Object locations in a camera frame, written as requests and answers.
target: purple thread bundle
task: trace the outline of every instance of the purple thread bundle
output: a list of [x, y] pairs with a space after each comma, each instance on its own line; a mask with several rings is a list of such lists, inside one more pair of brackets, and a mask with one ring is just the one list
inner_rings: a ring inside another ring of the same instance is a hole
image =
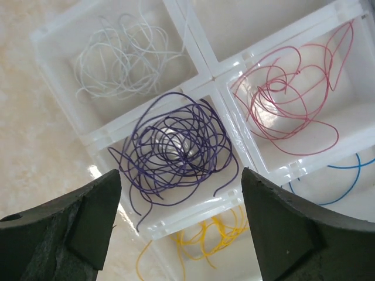
[[[191, 103], [144, 121], [155, 104], [169, 95], [180, 95]], [[140, 117], [131, 136], [125, 139], [122, 151], [113, 147], [109, 147], [108, 151], [131, 183], [129, 200], [133, 210], [142, 215], [132, 201], [133, 187], [151, 204], [148, 212], [137, 223], [137, 231], [140, 223], [152, 211], [153, 205], [174, 206], [186, 201], [202, 182], [212, 174], [223, 171], [232, 160], [237, 166], [235, 175], [217, 188], [213, 196], [239, 173], [231, 141], [214, 109], [204, 99], [195, 102], [179, 92], [169, 92], [156, 99]], [[219, 163], [219, 156], [225, 158], [223, 164]], [[155, 201], [157, 198], [164, 200], [161, 193], [174, 188], [191, 188], [191, 192], [171, 204]]]

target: white thread bundle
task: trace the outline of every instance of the white thread bundle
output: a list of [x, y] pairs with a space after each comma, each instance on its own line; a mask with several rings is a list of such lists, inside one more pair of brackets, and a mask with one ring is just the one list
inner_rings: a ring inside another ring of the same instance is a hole
[[[167, 32], [159, 26], [149, 25], [128, 13], [118, 19], [115, 28], [101, 18], [103, 28], [91, 35], [88, 45], [76, 60], [74, 75], [81, 85], [76, 97], [86, 91], [92, 98], [117, 97], [121, 100], [134, 95], [160, 94], [160, 78], [167, 63], [184, 56], [169, 51]], [[131, 20], [126, 27], [122, 22]]]

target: blue string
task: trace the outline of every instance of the blue string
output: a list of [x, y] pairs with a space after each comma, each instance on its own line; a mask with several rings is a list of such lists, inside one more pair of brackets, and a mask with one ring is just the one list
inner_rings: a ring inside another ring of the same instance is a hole
[[[356, 157], [357, 157], [357, 161], [358, 161], [358, 165], [357, 165], [357, 166], [347, 166], [347, 167], [342, 167], [342, 166], [333, 166], [333, 165], [328, 165], [328, 166], [327, 166], [327, 167], [334, 168], [334, 169], [345, 169], [345, 170], [346, 170], [346, 169], [358, 169], [358, 170], [357, 170], [357, 176], [356, 176], [356, 178], [355, 178], [353, 184], [349, 187], [349, 189], [348, 189], [343, 195], [341, 195], [339, 198], [337, 198], [337, 199], [335, 199], [335, 200], [333, 200], [333, 201], [331, 201], [331, 202], [318, 204], [319, 206], [331, 205], [331, 204], [333, 204], [333, 203], [336, 203], [336, 202], [340, 201], [340, 200], [343, 199], [345, 196], [347, 196], [347, 195], [353, 190], [354, 186], [357, 184], [358, 179], [359, 179], [360, 174], [361, 174], [361, 168], [362, 168], [362, 167], [365, 167], [365, 166], [368, 166], [368, 165], [370, 165], [370, 164], [372, 164], [372, 163], [375, 162], [375, 158], [374, 158], [373, 160], [368, 161], [368, 162], [365, 163], [365, 164], [361, 164], [361, 159], [360, 159], [358, 153], [356, 153]], [[291, 189], [292, 193], [293, 193], [293, 194], [296, 194], [296, 192], [294, 191], [294, 189], [293, 189], [293, 187], [292, 187], [291, 182], [289, 182], [288, 184], [289, 184], [289, 188]]]

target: compartment with purple string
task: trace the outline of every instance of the compartment with purple string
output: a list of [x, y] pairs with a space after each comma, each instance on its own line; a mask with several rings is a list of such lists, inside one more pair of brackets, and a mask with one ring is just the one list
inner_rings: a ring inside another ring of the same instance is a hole
[[[161, 99], [171, 95], [180, 95], [185, 105], [146, 117]], [[217, 200], [238, 176], [237, 153], [213, 106], [208, 95], [198, 101], [179, 92], [161, 95], [144, 112], [122, 148], [108, 148], [128, 180], [131, 207], [141, 216], [137, 231], [154, 212], [161, 218], [165, 212]]]

